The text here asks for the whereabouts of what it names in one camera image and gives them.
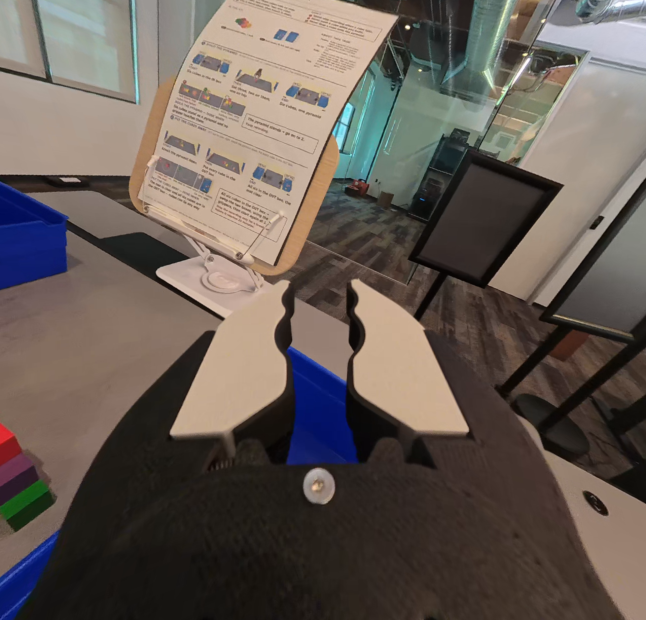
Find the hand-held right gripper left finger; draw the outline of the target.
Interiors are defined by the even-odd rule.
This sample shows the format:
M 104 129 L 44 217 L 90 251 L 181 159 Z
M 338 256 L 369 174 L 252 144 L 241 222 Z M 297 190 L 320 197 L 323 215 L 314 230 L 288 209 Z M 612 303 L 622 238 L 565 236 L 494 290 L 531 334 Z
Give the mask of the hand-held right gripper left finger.
M 173 439 L 278 440 L 293 430 L 294 309 L 293 287 L 281 280 L 224 319 L 171 426 Z

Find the window with white frame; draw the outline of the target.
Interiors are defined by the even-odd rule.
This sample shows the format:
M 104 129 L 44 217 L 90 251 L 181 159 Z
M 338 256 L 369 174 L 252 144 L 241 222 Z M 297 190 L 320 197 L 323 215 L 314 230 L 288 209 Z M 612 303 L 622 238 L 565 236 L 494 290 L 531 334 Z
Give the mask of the window with white frame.
M 338 120 L 332 131 L 332 135 L 336 140 L 338 151 L 340 154 L 344 152 L 344 147 L 348 139 L 350 127 L 355 113 L 355 106 L 351 102 L 346 103 L 343 111 L 341 112 Z

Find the display screen on black stand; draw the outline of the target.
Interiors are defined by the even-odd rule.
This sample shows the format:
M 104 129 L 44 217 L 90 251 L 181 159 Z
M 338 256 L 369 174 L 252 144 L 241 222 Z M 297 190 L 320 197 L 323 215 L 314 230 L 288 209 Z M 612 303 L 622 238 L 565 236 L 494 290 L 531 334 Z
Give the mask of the display screen on black stand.
M 409 261 L 437 271 L 420 320 L 448 277 L 489 285 L 563 184 L 468 150 L 433 209 Z

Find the green wooden cube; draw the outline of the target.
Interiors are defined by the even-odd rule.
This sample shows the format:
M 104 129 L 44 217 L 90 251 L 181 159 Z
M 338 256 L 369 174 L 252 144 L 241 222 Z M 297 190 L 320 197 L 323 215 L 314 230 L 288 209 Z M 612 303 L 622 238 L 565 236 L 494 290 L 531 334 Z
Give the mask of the green wooden cube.
M 41 479 L 1 505 L 1 517 L 13 532 L 32 522 L 54 503 L 49 486 Z

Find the large window grey frame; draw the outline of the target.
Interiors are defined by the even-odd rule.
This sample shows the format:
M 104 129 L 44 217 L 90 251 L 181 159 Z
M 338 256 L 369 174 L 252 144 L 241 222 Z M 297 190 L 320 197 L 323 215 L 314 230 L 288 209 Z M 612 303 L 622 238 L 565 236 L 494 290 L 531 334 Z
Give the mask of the large window grey frame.
M 1 72 L 136 104 L 136 0 L 1 0 Z

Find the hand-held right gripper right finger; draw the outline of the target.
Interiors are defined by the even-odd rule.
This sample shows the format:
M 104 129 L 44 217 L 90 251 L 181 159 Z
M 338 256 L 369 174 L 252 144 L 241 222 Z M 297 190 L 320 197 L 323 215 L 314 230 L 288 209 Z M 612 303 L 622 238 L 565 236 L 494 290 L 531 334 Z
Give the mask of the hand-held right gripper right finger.
M 362 281 L 353 279 L 347 288 L 352 397 L 398 431 L 467 436 L 469 426 L 424 327 Z

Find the silver ventilation duct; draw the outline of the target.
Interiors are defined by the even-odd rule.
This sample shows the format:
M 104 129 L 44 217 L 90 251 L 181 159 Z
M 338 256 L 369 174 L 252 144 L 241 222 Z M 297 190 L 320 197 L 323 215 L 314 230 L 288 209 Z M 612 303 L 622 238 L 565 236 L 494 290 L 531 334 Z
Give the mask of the silver ventilation duct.
M 393 87 L 412 67 L 442 94 L 482 101 L 557 30 L 645 24 L 645 0 L 350 0 L 397 13 L 376 61 Z

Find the red wooden cube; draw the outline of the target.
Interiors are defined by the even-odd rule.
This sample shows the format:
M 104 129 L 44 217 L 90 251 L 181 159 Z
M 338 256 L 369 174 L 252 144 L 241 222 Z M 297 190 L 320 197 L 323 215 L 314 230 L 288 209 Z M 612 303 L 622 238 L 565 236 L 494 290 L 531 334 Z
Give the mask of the red wooden cube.
M 0 445 L 0 464 L 3 466 L 5 463 L 11 461 L 16 456 L 20 455 L 22 450 L 15 434 L 6 428 L 3 424 L 1 428 L 1 445 Z

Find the black glass door cabinet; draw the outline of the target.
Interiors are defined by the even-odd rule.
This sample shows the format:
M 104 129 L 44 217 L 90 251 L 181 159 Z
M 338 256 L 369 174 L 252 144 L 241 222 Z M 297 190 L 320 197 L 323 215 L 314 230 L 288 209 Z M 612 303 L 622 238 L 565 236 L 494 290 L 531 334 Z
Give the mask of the black glass door cabinet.
M 432 157 L 406 210 L 407 216 L 427 222 L 443 192 L 469 150 L 479 150 L 485 136 L 479 135 L 473 145 L 468 140 L 469 131 L 454 128 L 441 135 L 432 145 Z

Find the purple wooden cube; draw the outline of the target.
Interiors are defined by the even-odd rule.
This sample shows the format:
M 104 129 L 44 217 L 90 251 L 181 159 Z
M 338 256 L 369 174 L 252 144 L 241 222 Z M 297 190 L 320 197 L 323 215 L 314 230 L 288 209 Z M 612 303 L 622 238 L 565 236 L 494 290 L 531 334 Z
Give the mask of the purple wooden cube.
M 39 475 L 31 459 L 17 454 L 1 465 L 1 506 L 20 495 L 39 480 Z

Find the blue plastic bin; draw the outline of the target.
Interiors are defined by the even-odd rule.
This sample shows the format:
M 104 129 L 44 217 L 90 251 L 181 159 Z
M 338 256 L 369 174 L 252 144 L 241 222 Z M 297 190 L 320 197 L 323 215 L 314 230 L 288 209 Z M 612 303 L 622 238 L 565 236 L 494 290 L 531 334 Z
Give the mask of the blue plastic bin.
M 346 421 L 346 382 L 300 351 L 289 348 L 295 388 L 295 427 L 286 463 L 357 463 Z M 59 531 L 1 575 L 1 618 L 14 619 L 49 561 Z
M 1 288 L 67 272 L 68 217 L 1 183 Z

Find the grey panel on wheeled stand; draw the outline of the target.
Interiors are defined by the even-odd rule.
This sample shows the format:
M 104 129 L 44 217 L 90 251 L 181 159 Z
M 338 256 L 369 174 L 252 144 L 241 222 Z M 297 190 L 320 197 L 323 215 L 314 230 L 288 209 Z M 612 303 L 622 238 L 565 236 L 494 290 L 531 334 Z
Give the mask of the grey panel on wheeled stand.
M 588 439 L 569 415 L 645 349 L 645 182 L 610 223 L 540 316 L 555 328 L 505 382 L 507 397 L 572 332 L 622 343 L 622 349 L 558 407 L 523 394 L 513 410 L 537 430 L 545 446 L 580 457 Z

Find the printed instruction sheet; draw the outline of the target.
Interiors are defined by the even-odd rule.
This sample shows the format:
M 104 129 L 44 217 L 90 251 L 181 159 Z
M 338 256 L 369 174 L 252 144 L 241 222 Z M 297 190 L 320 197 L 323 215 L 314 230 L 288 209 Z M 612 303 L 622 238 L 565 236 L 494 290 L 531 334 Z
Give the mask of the printed instruction sheet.
M 225 0 L 173 84 L 142 203 L 274 266 L 333 128 L 395 13 Z

